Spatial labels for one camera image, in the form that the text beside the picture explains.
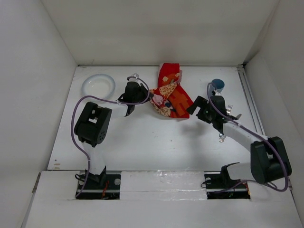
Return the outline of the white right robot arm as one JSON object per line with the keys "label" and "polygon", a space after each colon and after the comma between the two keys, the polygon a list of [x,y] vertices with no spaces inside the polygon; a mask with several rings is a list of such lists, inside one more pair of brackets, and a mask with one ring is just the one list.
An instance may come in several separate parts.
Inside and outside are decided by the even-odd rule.
{"label": "white right robot arm", "polygon": [[221,135],[233,139],[250,152],[249,167],[255,182],[266,185],[284,179],[288,184],[292,168],[281,138],[267,137],[246,128],[237,117],[228,114],[222,96],[214,95],[208,99],[198,96],[187,112],[193,114],[197,108],[198,119],[211,124]]}

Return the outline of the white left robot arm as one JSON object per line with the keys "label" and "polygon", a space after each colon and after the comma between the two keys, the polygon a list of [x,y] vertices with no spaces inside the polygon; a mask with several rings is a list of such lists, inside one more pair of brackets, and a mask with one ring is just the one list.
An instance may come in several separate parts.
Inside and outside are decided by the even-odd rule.
{"label": "white left robot arm", "polygon": [[[148,85],[142,79],[136,79],[134,76],[127,79],[125,91],[116,101],[86,95],[77,102],[73,110],[72,141],[87,157],[88,168],[85,171],[84,182],[89,181],[95,188],[103,187],[106,182],[106,165],[103,154],[96,149],[96,146],[104,141],[110,120],[129,116],[137,105],[144,104],[152,98]],[[101,101],[103,104],[87,102],[75,123],[78,106],[88,98]]]}

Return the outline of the red patterned cloth placemat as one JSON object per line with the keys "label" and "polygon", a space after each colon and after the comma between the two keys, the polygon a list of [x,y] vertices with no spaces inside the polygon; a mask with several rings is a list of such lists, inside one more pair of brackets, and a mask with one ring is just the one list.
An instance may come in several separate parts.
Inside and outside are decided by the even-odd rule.
{"label": "red patterned cloth placemat", "polygon": [[181,86],[181,79],[182,70],[178,63],[160,65],[157,88],[150,90],[150,104],[160,115],[181,119],[190,117],[187,109],[193,101]]}

